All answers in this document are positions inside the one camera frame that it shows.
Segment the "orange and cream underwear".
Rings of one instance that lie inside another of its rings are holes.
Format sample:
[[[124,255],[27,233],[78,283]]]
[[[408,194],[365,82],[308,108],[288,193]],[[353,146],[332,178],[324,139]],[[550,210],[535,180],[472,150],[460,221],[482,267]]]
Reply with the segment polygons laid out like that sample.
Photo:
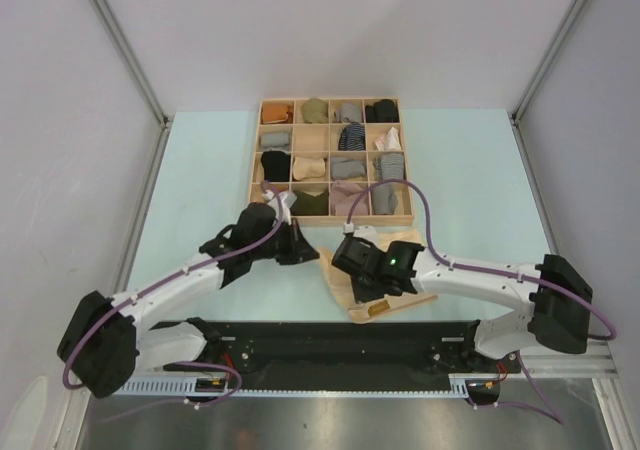
[[[285,192],[285,191],[289,191],[290,187],[288,184],[271,184],[271,183],[266,183],[265,185],[262,186],[264,191],[272,191],[272,192]]]

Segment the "black garment pile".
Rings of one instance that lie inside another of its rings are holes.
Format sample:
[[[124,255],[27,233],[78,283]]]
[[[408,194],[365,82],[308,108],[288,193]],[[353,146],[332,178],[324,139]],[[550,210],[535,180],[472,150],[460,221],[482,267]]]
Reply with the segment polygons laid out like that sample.
[[[288,182],[290,179],[291,155],[289,153],[270,150],[265,151],[260,162],[264,179],[268,182]]]

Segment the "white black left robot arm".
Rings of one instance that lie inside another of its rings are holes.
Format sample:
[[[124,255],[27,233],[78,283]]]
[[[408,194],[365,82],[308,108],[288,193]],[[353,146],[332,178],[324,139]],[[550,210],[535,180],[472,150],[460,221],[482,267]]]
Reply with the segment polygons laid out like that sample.
[[[245,276],[254,262],[281,266],[318,259],[294,217],[265,203],[249,204],[234,224],[202,244],[194,259],[138,291],[85,295],[57,348],[66,388],[86,387],[105,398],[136,373],[207,370],[223,362],[221,334],[200,317],[171,326],[161,320],[182,305]]]

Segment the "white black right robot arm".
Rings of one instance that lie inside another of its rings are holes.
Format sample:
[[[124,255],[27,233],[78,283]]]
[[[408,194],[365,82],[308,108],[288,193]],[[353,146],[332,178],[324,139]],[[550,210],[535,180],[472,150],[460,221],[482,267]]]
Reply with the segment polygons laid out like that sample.
[[[418,243],[396,240],[382,250],[349,234],[331,264],[367,295],[448,294],[507,308],[471,324],[461,358],[473,371],[536,344],[570,355],[587,349],[593,291],[559,255],[547,254],[536,265],[457,262]]]

